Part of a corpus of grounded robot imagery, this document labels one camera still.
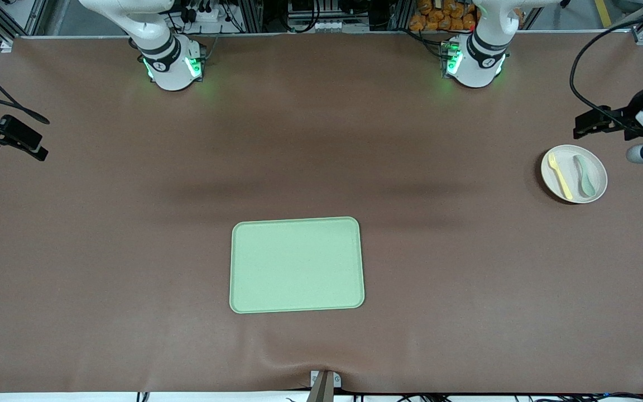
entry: plate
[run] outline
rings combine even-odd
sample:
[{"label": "plate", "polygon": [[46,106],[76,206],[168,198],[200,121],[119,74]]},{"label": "plate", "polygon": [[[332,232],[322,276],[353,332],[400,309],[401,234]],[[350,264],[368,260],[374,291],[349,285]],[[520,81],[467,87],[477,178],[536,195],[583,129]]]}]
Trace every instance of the plate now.
[{"label": "plate", "polygon": [[[574,196],[573,199],[565,198],[562,193],[562,188],[559,185],[559,179],[557,174],[551,167],[549,167],[549,162],[547,161],[548,155],[554,152],[554,157],[557,160],[557,165],[559,165],[559,170],[564,176],[564,180],[567,182],[569,191]],[[591,181],[592,186],[597,191],[597,193],[590,197],[582,191],[582,186],[580,180],[582,178],[581,171],[582,168],[579,166],[579,162],[575,160],[574,156],[579,155],[584,158],[584,164],[587,166],[589,181]],[[549,188],[552,193],[557,197],[569,201],[570,203],[575,204],[587,204],[592,201],[599,199],[604,191],[607,190],[607,170],[605,170],[602,162],[597,158],[597,156],[585,148],[577,147],[577,145],[558,145],[555,148],[547,151],[543,157],[543,164],[540,167],[541,174],[543,175],[543,181],[547,188]]]}]

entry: yellow fork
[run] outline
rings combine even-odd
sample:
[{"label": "yellow fork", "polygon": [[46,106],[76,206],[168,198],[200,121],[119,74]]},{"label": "yellow fork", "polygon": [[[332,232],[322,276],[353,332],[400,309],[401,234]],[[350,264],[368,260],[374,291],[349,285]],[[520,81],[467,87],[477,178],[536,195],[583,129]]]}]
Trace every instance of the yellow fork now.
[{"label": "yellow fork", "polygon": [[567,181],[564,181],[564,176],[562,176],[562,171],[559,170],[559,165],[557,165],[557,160],[554,158],[554,152],[549,153],[547,155],[547,160],[549,162],[549,167],[554,170],[555,173],[557,173],[557,179],[559,180],[559,185],[562,187],[562,193],[564,193],[564,198],[567,199],[573,199],[574,196],[572,196],[572,192],[569,191],[569,187],[567,186]]}]

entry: plastic spoon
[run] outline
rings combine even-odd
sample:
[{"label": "plastic spoon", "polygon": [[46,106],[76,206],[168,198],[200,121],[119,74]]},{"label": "plastic spoon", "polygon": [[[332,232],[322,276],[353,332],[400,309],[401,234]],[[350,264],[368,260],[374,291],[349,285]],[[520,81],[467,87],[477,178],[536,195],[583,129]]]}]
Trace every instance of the plastic spoon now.
[{"label": "plastic spoon", "polygon": [[589,181],[589,170],[587,169],[587,164],[584,163],[584,158],[579,155],[574,155],[574,159],[579,163],[579,170],[581,171],[582,178],[580,180],[580,185],[582,187],[582,193],[588,197],[594,197],[597,195],[597,191],[594,189],[592,182]]}]

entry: yellow floor line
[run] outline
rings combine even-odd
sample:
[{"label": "yellow floor line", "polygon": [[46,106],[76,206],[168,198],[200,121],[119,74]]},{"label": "yellow floor line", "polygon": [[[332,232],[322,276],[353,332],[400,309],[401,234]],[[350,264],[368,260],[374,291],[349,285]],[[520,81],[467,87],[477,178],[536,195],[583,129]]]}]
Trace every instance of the yellow floor line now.
[{"label": "yellow floor line", "polygon": [[594,4],[597,5],[597,12],[599,12],[599,19],[602,20],[602,25],[605,28],[612,25],[610,13],[607,11],[607,5],[604,3],[604,0],[594,0]]}]

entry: brown surface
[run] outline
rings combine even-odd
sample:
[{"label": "brown surface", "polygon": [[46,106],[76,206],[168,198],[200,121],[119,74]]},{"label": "brown surface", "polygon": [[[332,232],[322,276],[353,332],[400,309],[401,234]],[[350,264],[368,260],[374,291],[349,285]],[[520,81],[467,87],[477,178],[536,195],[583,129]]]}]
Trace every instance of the brown surface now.
[{"label": "brown surface", "polygon": [[[329,368],[353,391],[643,392],[643,166],[620,134],[572,141],[590,36],[518,36],[477,90],[406,36],[221,39],[176,93],[125,41],[16,41],[0,80],[53,123],[26,120],[46,162],[0,152],[0,391],[290,389]],[[643,47],[612,34],[581,69],[622,106]],[[607,166],[598,203],[538,185],[567,142]],[[232,227],[324,216],[362,226],[364,305],[233,313]]]}]

